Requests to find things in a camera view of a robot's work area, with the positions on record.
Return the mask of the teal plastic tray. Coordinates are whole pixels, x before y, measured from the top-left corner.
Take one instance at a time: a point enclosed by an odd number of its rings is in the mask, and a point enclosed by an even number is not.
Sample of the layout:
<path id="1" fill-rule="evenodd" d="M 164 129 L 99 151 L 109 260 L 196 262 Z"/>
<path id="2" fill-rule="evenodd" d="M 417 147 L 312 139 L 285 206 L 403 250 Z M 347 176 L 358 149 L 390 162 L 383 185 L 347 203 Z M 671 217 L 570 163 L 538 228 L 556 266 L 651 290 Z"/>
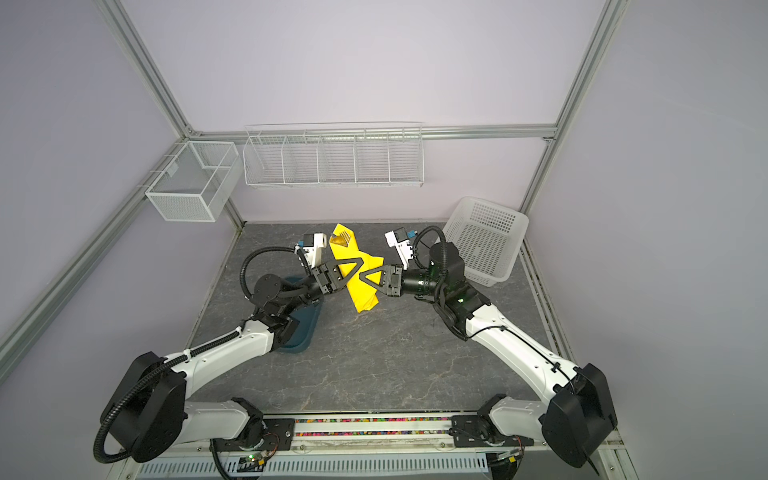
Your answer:
<path id="1" fill-rule="evenodd" d="M 265 310 L 275 322 L 270 352 L 303 352 L 319 319 L 322 293 L 309 280 L 291 283 L 277 275 L 266 278 L 270 295 Z"/>

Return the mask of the white perforated plastic basket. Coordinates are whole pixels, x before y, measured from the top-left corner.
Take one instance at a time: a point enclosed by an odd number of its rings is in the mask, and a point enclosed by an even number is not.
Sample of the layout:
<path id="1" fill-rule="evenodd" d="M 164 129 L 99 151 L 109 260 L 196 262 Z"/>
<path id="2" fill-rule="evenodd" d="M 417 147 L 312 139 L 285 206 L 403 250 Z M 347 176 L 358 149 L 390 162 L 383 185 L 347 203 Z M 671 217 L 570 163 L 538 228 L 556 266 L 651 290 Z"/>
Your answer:
<path id="1" fill-rule="evenodd" d="M 443 227 L 465 262 L 465 276 L 491 287 L 511 275 L 529 218 L 512 208 L 476 197 L 462 198 Z"/>

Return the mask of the silver fork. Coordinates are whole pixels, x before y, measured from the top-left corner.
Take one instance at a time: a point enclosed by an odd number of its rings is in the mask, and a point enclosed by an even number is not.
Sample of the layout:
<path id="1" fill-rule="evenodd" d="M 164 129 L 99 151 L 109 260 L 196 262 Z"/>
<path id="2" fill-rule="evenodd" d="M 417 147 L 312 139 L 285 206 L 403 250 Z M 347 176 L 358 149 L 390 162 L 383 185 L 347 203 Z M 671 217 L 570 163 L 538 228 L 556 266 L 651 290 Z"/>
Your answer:
<path id="1" fill-rule="evenodd" d="M 341 245 L 344 247 L 348 247 L 350 245 L 351 237 L 347 235 L 345 232 L 342 232 L 339 235 L 335 235 L 331 241 L 334 244 Z"/>

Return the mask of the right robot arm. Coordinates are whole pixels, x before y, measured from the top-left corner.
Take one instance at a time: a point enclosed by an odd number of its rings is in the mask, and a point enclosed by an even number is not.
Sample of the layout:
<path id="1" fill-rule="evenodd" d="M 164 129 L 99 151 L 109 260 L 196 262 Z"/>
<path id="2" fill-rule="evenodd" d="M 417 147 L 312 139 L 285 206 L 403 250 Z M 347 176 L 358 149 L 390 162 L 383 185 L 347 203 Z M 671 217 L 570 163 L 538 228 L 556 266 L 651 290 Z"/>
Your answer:
<path id="1" fill-rule="evenodd" d="M 606 375 L 579 366 L 533 339 L 507 318 L 465 275 L 458 248 L 437 226 L 385 235 L 400 262 L 361 271 L 360 280 L 389 297 L 411 295 L 432 305 L 458 339 L 485 347 L 526 381 L 534 402 L 497 394 L 477 411 L 481 441 L 515 436 L 546 443 L 566 464 L 581 468 L 617 428 Z"/>

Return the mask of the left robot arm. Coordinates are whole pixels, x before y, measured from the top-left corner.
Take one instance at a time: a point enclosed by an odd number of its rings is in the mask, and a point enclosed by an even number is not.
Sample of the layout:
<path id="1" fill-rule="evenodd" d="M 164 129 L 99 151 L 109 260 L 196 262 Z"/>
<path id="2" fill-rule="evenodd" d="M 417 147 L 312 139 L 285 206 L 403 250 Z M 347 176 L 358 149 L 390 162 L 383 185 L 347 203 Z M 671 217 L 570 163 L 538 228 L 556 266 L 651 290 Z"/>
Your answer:
<path id="1" fill-rule="evenodd" d="M 254 310 L 232 331 L 174 354 L 147 352 L 134 359 L 100 416 L 92 447 L 97 462 L 148 462 L 172 446 L 202 440 L 231 441 L 243 450 L 265 444 L 264 414 L 248 400 L 190 398 L 234 367 L 288 343 L 299 328 L 293 311 L 345 288 L 364 264 L 353 257 L 310 266 L 299 248 L 293 252 L 306 273 L 295 282 L 275 274 L 254 284 L 239 278 Z"/>

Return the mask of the white vent grille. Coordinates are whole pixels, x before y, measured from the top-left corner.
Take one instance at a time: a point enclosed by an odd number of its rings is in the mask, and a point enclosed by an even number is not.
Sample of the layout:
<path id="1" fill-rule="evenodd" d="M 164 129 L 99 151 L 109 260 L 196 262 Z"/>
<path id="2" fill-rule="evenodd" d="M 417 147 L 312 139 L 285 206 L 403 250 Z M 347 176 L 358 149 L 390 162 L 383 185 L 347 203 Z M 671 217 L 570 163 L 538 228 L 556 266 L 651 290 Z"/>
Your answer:
<path id="1" fill-rule="evenodd" d="M 437 453 L 394 455 L 277 455 L 260 464 L 252 456 L 220 457 L 232 478 L 278 477 L 364 478 L 430 474 L 486 474 L 483 454 Z M 219 479 L 213 458 L 167 457 L 144 464 L 139 479 Z"/>

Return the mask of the aluminium front rail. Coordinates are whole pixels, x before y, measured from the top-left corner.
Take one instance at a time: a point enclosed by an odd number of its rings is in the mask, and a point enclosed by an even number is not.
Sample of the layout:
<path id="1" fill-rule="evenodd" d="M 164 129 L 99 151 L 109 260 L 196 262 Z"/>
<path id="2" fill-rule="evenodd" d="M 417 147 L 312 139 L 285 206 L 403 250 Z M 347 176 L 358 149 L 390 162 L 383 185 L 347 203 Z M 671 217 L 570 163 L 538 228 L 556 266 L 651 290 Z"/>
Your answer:
<path id="1" fill-rule="evenodd" d="M 300 438 L 333 438 L 347 437 L 361 441 L 365 437 L 382 437 L 385 439 L 415 440 L 418 437 L 447 437 L 450 418 L 454 415 L 430 414 L 426 416 L 396 415 L 383 417 L 339 417 L 321 419 L 295 418 L 294 435 Z M 517 448 L 526 447 L 480 447 L 480 448 Z"/>

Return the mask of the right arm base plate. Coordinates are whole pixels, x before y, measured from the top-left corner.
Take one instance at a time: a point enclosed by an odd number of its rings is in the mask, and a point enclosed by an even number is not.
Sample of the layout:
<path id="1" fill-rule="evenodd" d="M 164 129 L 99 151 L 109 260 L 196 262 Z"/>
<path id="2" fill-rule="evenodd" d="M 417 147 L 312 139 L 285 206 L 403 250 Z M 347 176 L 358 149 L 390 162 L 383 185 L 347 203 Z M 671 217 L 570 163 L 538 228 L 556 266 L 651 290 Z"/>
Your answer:
<path id="1" fill-rule="evenodd" d="M 477 414 L 452 416 L 448 434 L 457 448 L 531 447 L 535 444 L 528 437 L 501 434 L 489 420 Z"/>

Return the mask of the white mesh wall box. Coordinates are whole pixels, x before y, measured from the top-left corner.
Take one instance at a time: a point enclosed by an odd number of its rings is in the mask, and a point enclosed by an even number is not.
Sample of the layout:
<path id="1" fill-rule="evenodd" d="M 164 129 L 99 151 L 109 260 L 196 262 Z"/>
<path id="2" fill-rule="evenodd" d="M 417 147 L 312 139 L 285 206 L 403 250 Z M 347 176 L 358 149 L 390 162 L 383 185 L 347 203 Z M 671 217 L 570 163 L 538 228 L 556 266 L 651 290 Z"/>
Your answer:
<path id="1" fill-rule="evenodd" d="M 187 141 L 145 196 L 167 222 L 214 223 L 243 175 L 233 142 Z"/>

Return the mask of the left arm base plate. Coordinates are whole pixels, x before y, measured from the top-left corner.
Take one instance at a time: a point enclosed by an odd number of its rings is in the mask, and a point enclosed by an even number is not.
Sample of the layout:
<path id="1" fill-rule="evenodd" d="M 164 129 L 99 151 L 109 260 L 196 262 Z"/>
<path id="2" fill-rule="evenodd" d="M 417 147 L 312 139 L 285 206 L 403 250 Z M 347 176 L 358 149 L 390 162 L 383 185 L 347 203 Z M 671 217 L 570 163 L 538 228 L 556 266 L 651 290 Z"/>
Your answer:
<path id="1" fill-rule="evenodd" d="M 287 451 L 294 438 L 294 418 L 266 418 L 250 422 L 234 439 L 215 439 L 218 452 Z"/>

